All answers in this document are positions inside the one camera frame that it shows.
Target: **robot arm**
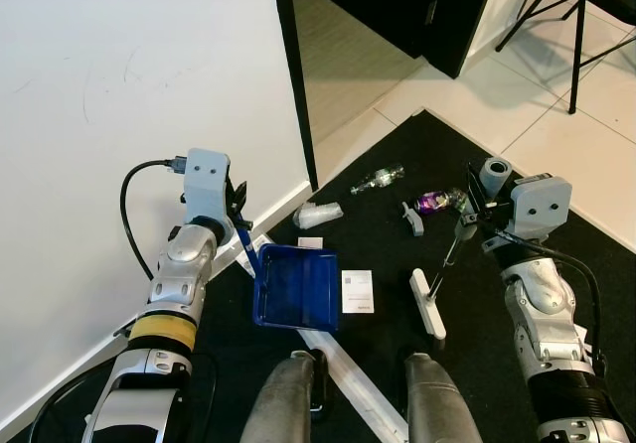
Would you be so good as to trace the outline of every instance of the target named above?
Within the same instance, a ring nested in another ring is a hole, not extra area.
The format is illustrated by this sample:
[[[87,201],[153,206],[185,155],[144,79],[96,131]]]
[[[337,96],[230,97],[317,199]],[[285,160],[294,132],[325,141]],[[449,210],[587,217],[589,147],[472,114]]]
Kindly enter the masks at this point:
[[[602,375],[596,374],[600,366],[574,324],[572,289],[551,257],[538,253],[538,246],[522,245],[545,240],[565,223],[571,185],[542,174],[504,187],[511,171],[498,159],[488,160],[479,175],[471,171],[470,206],[460,222],[470,236],[478,222],[488,224],[482,247],[502,269],[515,347],[540,422],[539,440],[628,443]],[[506,239],[511,235],[521,239],[511,242]]]
[[[191,352],[203,312],[206,285],[218,246],[240,220],[228,180],[227,155],[190,151],[184,173],[185,225],[159,257],[148,302],[138,315],[128,346],[115,360],[90,416],[82,443],[185,441],[189,426],[187,386]]]

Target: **paper card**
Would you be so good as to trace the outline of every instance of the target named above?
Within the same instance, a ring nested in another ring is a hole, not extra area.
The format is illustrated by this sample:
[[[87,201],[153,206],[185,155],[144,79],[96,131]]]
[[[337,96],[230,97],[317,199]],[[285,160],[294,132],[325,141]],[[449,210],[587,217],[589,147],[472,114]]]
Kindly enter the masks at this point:
[[[299,237],[298,246],[322,249],[322,237]]]
[[[343,314],[373,314],[374,285],[371,271],[342,271]]]
[[[253,239],[251,242],[251,245],[254,248],[254,252],[258,254],[258,250],[260,249],[260,247],[269,242],[271,242],[271,239],[269,239],[269,236],[267,236],[267,234],[262,234],[256,239]],[[251,263],[249,262],[249,259],[247,258],[247,253],[245,251],[242,251],[237,256],[237,262],[243,267],[245,271],[247,271],[247,273],[251,277],[256,276],[256,274],[254,273],[254,270],[251,267]]]

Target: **white baseboard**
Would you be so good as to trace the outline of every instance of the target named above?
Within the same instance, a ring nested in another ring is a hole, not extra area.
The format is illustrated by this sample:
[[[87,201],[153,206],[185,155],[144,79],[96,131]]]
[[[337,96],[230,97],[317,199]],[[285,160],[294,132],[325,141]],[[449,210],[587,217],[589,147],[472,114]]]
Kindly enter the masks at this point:
[[[252,235],[258,236],[268,232],[287,215],[300,207],[311,197],[311,185],[305,181],[289,192],[280,201],[274,204],[269,210],[263,213],[254,221]],[[217,258],[213,266],[213,275],[221,273],[226,267],[234,262],[242,251],[239,238],[235,235],[229,244],[219,248]],[[87,369],[91,369],[97,364],[110,359],[119,354],[126,346],[126,339],[122,337],[113,338],[111,335],[105,337],[99,344],[78,359],[72,366],[63,371],[57,378],[42,388],[33,397],[22,404],[4,421],[0,422],[0,442],[6,442],[17,435],[40,411],[40,408],[49,396],[60,386]],[[92,408],[87,408],[86,414],[92,412]]]

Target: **yellow band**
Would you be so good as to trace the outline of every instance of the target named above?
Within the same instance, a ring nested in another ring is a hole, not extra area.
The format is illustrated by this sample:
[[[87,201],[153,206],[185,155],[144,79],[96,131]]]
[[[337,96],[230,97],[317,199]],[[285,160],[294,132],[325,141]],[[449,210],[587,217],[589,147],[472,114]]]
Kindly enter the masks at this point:
[[[190,322],[175,316],[154,315],[142,317],[130,331],[130,339],[138,337],[167,337],[179,341],[190,350],[195,348],[196,326]]]

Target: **white plastic object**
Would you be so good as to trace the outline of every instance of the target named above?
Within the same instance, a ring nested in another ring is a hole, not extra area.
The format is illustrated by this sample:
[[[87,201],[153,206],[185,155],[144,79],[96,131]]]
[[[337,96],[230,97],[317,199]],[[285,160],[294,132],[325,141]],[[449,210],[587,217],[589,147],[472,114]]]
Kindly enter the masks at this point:
[[[409,282],[410,288],[415,295],[419,315],[424,321],[426,332],[438,341],[443,341],[446,338],[446,328],[439,315],[435,300],[428,299],[430,288],[428,287],[428,281],[426,281],[423,271],[419,268],[415,269],[410,276]]]
[[[330,203],[328,205],[316,206],[313,203],[305,203],[294,214],[294,223],[300,229],[309,229],[323,222],[330,222],[343,216],[340,205]]]

